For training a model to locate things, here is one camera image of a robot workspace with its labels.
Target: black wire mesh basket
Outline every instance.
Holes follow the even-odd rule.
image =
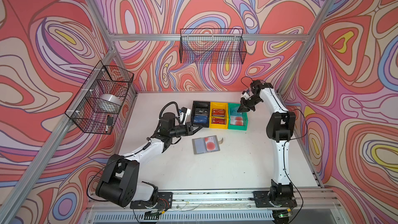
[[[67,110],[65,114],[82,132],[111,134],[134,74],[118,66],[100,65],[100,72],[82,101],[74,110]]]
[[[181,63],[243,64],[242,28],[180,29]]]

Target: black box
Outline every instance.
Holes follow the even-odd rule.
[[[207,123],[194,123],[193,118],[195,117],[195,112],[197,108],[206,108],[207,109]],[[201,126],[201,127],[209,127],[210,123],[210,102],[197,102],[193,101],[192,104],[192,113],[191,113],[191,123]]]

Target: white tabletop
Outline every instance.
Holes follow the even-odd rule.
[[[192,108],[192,102],[240,101],[238,92],[206,93],[140,93],[119,154],[123,155],[146,143],[153,134],[159,112],[168,102],[175,101],[179,108]],[[164,112],[176,113],[174,105]],[[248,112],[247,131],[202,128],[193,136],[182,137],[164,153],[147,164],[140,164],[139,181],[150,182],[160,190],[178,189],[243,189],[271,186],[273,176],[272,139],[266,134],[271,114],[266,105],[259,103],[256,111]],[[223,138],[220,151],[193,154],[192,139],[217,135]],[[300,146],[296,140],[290,142],[289,166],[291,180],[296,187],[316,187]]]

